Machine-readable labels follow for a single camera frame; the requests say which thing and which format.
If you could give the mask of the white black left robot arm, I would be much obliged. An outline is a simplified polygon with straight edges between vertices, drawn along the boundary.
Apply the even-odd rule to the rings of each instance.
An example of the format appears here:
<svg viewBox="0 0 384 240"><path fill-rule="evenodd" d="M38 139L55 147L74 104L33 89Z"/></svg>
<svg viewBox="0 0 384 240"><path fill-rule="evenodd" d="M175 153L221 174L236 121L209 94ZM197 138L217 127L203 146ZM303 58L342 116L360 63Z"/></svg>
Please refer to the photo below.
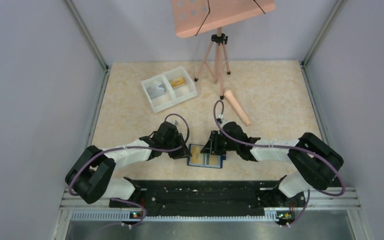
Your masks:
<svg viewBox="0 0 384 240"><path fill-rule="evenodd" d="M151 135L129 144L106 149L90 145L65 177L68 192L87 204L101 198L116 198L134 207L140 202L140 187L126 177L112 178L113 173L128 165L158 158L162 153L167 153L171 159L192 156L183 135L172 122L164 121Z"/></svg>

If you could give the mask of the blue leather card holder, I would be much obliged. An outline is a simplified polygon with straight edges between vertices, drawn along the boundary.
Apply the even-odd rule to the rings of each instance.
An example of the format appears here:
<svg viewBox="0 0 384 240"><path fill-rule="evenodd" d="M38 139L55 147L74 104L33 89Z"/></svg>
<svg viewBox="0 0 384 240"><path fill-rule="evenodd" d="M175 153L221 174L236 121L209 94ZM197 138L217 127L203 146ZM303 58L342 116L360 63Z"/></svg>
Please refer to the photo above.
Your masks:
<svg viewBox="0 0 384 240"><path fill-rule="evenodd" d="M189 150L191 152L191 147L193 145L196 146L202 146L199 144L189 144ZM225 156L219 156L219 155L209 155L209 154L203 154L204 156L204 163L203 165L192 165L190 164L190 158L187 158L187 165L191 167L200 167L200 168L211 168L211 169L222 169L223 168L223 161L226 159Z"/></svg>

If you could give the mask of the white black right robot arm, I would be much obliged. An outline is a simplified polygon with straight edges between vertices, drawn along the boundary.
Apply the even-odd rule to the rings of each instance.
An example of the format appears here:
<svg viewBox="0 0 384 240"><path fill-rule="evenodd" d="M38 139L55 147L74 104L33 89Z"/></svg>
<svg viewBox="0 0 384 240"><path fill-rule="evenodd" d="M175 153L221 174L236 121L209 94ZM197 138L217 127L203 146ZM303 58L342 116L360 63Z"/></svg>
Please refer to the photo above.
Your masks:
<svg viewBox="0 0 384 240"><path fill-rule="evenodd" d="M225 156L236 152L245 161L291 163L295 172L282 177L273 192L279 206L287 206L298 193L315 189L325 191L344 164L343 158L320 138L305 132L293 140L264 140L248 136L236 122L213 130L201 154Z"/></svg>

